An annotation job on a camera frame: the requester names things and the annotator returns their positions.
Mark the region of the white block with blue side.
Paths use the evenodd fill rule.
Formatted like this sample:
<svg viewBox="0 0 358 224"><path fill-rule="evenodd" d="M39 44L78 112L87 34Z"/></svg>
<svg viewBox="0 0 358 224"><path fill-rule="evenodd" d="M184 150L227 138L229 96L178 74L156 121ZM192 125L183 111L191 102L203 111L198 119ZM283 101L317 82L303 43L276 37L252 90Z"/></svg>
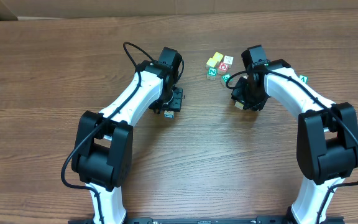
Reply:
<svg viewBox="0 0 358 224"><path fill-rule="evenodd" d="M164 111L164 117L173 119L175 117L175 112L174 111Z"/></svg>

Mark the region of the yellow top wooden block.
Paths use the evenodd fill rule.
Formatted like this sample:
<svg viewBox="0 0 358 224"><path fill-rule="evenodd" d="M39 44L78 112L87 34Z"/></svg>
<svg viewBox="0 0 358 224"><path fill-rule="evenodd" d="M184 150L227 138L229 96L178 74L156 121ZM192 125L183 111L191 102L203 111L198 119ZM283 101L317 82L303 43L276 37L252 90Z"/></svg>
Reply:
<svg viewBox="0 0 358 224"><path fill-rule="evenodd" d="M234 105L236 108L239 108L240 110L243 110L244 109L244 105L240 102L240 101L237 101L235 102L235 105Z"/></svg>

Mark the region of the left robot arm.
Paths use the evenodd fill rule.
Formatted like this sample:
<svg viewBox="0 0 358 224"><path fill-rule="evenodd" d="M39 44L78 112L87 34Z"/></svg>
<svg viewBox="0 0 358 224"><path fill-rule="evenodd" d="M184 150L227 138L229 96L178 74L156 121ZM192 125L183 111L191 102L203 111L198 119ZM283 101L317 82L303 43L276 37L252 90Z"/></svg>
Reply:
<svg viewBox="0 0 358 224"><path fill-rule="evenodd" d="M131 83L113 103L98 113L82 114L61 178L75 187L65 180L70 166L82 182L79 188L90 192L94 216L87 223L124 223L121 187L131 169L134 127L147 109L167 118L181 110L183 90L176 84L183 70L178 51L164 47L158 59L135 65Z"/></svg>

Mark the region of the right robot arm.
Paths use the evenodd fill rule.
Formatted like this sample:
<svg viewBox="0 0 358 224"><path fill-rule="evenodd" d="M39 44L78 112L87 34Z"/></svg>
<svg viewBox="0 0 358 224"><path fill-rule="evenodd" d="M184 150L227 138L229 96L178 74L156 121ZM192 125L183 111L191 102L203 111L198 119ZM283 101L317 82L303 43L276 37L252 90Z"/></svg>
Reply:
<svg viewBox="0 0 358 224"><path fill-rule="evenodd" d="M326 210L340 187L358 185L358 123L354 107L336 104L309 87L283 59L271 61L261 45L241 54L231 98L242 110L260 111L269 98L297 120L296 159L303 174L296 200L279 217L257 223L343 223Z"/></svg>

